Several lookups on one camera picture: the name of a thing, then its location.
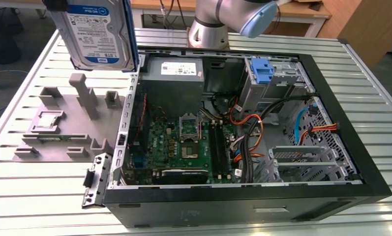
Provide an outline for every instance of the motherboard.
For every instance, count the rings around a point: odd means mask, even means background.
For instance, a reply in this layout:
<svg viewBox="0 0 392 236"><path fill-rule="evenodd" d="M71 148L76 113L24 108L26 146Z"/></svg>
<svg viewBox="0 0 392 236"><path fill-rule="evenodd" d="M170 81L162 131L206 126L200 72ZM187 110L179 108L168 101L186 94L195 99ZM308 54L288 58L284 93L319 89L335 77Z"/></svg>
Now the motherboard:
<svg viewBox="0 0 392 236"><path fill-rule="evenodd" d="M156 177L166 170L190 176L204 174L204 183L234 183L227 148L234 139L231 124L199 122L190 117L152 122L147 154L132 154L136 184L158 184Z"/></svg>

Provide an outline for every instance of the ram slot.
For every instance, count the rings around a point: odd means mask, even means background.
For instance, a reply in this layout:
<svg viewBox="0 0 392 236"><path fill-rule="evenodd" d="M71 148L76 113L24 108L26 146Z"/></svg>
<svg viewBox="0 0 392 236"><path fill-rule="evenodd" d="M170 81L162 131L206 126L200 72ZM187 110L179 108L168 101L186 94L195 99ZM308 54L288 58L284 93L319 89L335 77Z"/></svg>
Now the ram slot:
<svg viewBox="0 0 392 236"><path fill-rule="evenodd" d="M216 146L216 124L210 124L210 150L211 150L212 174L216 177L218 175L220 175L220 162L218 157L218 146Z"/></svg>
<svg viewBox="0 0 392 236"><path fill-rule="evenodd" d="M216 152L218 152L218 161L219 161L219 174L227 175L230 174L230 164L228 164L228 156L227 156L227 147L226 147L226 139L223 134L222 125L216 125L215 131L215 141L216 141Z"/></svg>

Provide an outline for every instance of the hard drive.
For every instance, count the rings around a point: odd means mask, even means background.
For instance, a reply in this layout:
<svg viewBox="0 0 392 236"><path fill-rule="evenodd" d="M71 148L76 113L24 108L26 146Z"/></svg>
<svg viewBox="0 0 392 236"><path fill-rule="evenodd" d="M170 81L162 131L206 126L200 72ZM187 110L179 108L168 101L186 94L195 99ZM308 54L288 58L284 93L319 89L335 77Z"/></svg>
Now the hard drive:
<svg viewBox="0 0 392 236"><path fill-rule="evenodd" d="M79 70L136 71L130 0L43 0Z"/></svg>

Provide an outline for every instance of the white slatted table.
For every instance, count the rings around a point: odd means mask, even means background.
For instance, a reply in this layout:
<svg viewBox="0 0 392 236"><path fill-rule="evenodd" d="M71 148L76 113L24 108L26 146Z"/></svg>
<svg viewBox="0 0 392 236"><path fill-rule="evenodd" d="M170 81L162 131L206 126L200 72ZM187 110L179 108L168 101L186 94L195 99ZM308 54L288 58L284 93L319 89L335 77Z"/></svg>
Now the white slatted table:
<svg viewBox="0 0 392 236"><path fill-rule="evenodd" d="M186 47L180 30L136 29L139 45ZM334 39L230 35L232 49L311 54L392 189L392 98L348 45ZM82 186L90 163L14 163L43 86L68 85L74 72L64 42L55 33L0 118L0 235L392 235L392 197L356 206L320 222L126 229L110 211L82 210ZM120 72L86 72L96 94L124 93Z"/></svg>

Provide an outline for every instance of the sticker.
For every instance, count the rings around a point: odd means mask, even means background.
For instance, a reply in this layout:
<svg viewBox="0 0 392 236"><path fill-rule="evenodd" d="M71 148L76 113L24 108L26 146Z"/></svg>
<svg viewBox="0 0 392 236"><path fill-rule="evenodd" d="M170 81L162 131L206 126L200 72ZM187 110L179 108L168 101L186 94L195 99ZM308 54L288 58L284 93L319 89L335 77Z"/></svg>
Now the sticker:
<svg viewBox="0 0 392 236"><path fill-rule="evenodd" d="M243 171L240 169L235 169L235 176L243 176Z"/></svg>
<svg viewBox="0 0 392 236"><path fill-rule="evenodd" d="M196 63L164 62L162 64L162 75L196 75Z"/></svg>
<svg viewBox="0 0 392 236"><path fill-rule="evenodd" d="M102 6L70 5L66 13L79 49L86 59L95 63L119 61L116 38L108 31L110 11Z"/></svg>
<svg viewBox="0 0 392 236"><path fill-rule="evenodd" d="M235 108L239 112L242 112L242 110L243 110L243 108L242 108L238 104L235 104L234 108Z"/></svg>

